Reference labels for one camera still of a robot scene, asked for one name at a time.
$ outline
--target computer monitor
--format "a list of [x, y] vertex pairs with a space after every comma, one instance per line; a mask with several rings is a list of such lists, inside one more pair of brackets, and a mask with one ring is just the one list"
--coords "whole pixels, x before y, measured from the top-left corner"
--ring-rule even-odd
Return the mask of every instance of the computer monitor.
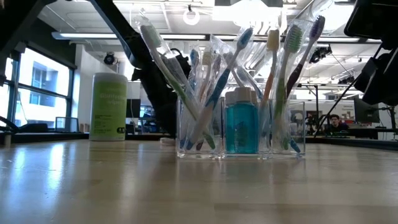
[[140, 99], [127, 99], [126, 118], [139, 118]]
[[369, 105], [359, 98], [354, 99], [355, 121], [362, 123], [379, 123], [379, 105]]

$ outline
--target wooden table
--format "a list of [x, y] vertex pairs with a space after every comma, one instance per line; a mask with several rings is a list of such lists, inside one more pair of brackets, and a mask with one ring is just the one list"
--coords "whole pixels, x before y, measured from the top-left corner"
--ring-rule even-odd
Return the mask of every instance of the wooden table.
[[157, 142], [0, 148], [0, 223], [397, 223], [398, 154], [181, 160]]

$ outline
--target green container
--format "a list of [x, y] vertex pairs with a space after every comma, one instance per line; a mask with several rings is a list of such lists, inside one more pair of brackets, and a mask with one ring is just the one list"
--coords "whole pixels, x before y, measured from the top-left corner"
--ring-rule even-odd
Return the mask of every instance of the green container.
[[90, 141], [124, 141], [126, 132], [127, 78], [96, 73], [91, 99]]

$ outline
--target ceiling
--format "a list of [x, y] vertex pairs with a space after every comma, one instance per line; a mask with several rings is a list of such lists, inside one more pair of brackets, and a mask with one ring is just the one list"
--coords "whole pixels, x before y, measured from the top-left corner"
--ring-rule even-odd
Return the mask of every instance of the ceiling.
[[[154, 27], [160, 33], [164, 34], [236, 34], [239, 32], [240, 27], [232, 21], [214, 21], [212, 19], [214, 0], [201, 0], [201, 3], [197, 0], [178, 0], [178, 2], [181, 2], [178, 6], [169, 5], [168, 3], [170, 2], [172, 1], [165, 3], [157, 1], [151, 4], [116, 4], [116, 6], [126, 20], [131, 22], [133, 28], [136, 28], [134, 17], [139, 14], [141, 9], [144, 9], [146, 16], [153, 23]], [[297, 6], [294, 9], [286, 9], [287, 20], [293, 19], [309, 2], [310, 0], [296, 0]], [[200, 20], [194, 26], [188, 25], [183, 21], [183, 13], [187, 10], [188, 4], [192, 4], [192, 8], [200, 12]], [[329, 24], [326, 23], [326, 26], [332, 27], [332, 31], [329, 30], [323, 35], [344, 36], [344, 21], [348, 20], [350, 14], [351, 11], [346, 11], [343, 15], [336, 15], [338, 18], [329, 20], [328, 17], [331, 17], [331, 15], [326, 16], [326, 21], [329, 22]], [[111, 33], [111, 29], [89, 2], [59, 0], [45, 7], [40, 13], [39, 18], [60, 32]], [[101, 59], [109, 51], [115, 52], [115, 55], [120, 60], [125, 58], [118, 40], [84, 40], [77, 43], [85, 44], [87, 51]], [[189, 53], [191, 45], [202, 45], [204, 47], [207, 43], [173, 41], [171, 44], [173, 47], [182, 49], [184, 53]], [[331, 44], [331, 48], [336, 58], [330, 56], [316, 65], [309, 65], [304, 71], [303, 82], [337, 82], [337, 80], [331, 80], [331, 77], [341, 74], [346, 69], [352, 69], [354, 72], [360, 71], [368, 58], [376, 52], [378, 45]], [[362, 62], [358, 62], [360, 57], [363, 58]]]

